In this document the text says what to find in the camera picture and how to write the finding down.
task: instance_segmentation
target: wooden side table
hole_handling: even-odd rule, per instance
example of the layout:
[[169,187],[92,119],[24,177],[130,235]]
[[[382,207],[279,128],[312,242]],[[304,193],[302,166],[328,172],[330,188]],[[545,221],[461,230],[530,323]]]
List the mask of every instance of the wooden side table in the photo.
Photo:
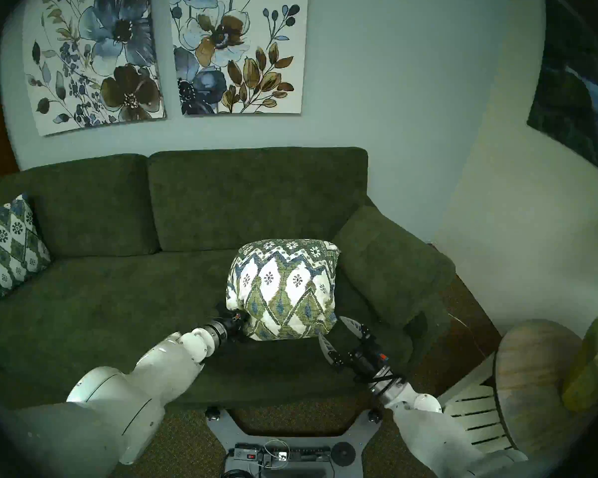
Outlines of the wooden side table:
[[[505,334],[495,354],[441,395],[439,403],[458,416],[468,435],[491,436],[486,442],[472,440],[484,452],[505,448],[507,442],[528,457],[563,451],[596,413],[574,413],[561,402],[562,381],[581,343],[556,322],[523,322]],[[494,389],[482,385],[491,376]],[[493,418],[494,411],[500,421]],[[479,421],[491,423],[473,429]]]

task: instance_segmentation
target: wall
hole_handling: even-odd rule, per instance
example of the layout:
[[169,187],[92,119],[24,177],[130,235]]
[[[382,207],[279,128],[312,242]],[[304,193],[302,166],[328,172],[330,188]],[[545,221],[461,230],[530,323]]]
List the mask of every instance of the wall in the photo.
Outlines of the wall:
[[487,102],[506,0],[309,0],[303,113],[184,118],[168,0],[152,0],[167,120],[40,137],[26,98],[22,4],[5,25],[0,83],[21,169],[120,152],[269,147],[364,147],[369,194],[430,241]]
[[434,243],[497,329],[547,318],[583,335],[598,315],[598,170],[525,124],[543,0],[509,0],[487,109]]

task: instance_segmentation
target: floral painting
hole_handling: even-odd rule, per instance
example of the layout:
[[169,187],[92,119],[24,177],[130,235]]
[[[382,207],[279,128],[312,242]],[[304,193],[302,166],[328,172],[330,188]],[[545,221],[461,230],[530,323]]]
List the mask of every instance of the floral painting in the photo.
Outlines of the floral painting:
[[184,115],[300,113],[308,0],[169,0]]
[[166,116],[150,0],[27,0],[22,36],[40,135]]

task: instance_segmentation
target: canvas wall art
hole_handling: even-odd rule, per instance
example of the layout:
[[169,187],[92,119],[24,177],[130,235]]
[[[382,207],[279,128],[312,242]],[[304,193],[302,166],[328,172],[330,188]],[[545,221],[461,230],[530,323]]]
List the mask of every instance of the canvas wall art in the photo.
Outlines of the canvas wall art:
[[185,115],[300,113],[308,0],[169,0]]
[[598,168],[598,39],[562,0],[545,0],[545,49],[527,124]]
[[22,40],[40,135],[166,116],[150,0],[27,0]]

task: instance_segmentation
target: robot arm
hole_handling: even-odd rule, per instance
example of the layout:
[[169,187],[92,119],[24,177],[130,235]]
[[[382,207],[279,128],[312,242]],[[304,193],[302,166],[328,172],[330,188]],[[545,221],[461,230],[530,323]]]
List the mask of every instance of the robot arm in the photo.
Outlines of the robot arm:
[[2,424],[43,476],[108,476],[118,461],[132,464],[142,455],[164,406],[188,389],[207,357],[240,332],[244,315],[171,334],[144,354],[131,373],[95,368],[65,403],[0,410]]
[[359,338],[360,345],[341,355],[320,335],[319,344],[326,359],[336,370],[351,368],[358,382],[368,384],[381,404],[394,412],[394,421],[407,448],[436,476],[485,476],[527,460],[524,454],[512,449],[491,454],[478,451],[454,418],[443,414],[435,397],[415,392],[410,383],[392,372],[388,357],[364,325],[347,317],[339,319]]

